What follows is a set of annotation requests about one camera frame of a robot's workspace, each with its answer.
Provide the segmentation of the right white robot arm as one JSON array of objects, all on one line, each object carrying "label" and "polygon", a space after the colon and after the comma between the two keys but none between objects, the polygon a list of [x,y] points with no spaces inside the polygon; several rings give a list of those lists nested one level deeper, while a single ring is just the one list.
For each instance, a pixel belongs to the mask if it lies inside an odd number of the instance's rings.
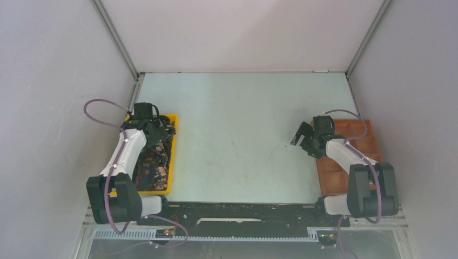
[{"label": "right white robot arm", "polygon": [[330,117],[317,125],[303,121],[291,145],[299,146],[317,160],[333,161],[348,176],[345,194],[318,198],[314,211],[318,224],[327,226],[336,215],[365,218],[377,223],[383,216],[394,216],[399,212],[394,167],[369,158],[343,135],[336,134]]}]

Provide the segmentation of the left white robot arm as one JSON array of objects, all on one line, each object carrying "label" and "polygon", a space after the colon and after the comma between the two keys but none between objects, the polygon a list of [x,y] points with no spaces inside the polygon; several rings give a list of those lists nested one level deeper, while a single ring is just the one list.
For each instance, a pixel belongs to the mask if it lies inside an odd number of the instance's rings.
[{"label": "left white robot arm", "polygon": [[166,224],[171,211],[163,194],[170,189],[174,122],[162,115],[166,136],[157,144],[146,130],[126,129],[107,166],[86,183],[92,215],[97,224],[138,221],[150,215]]}]

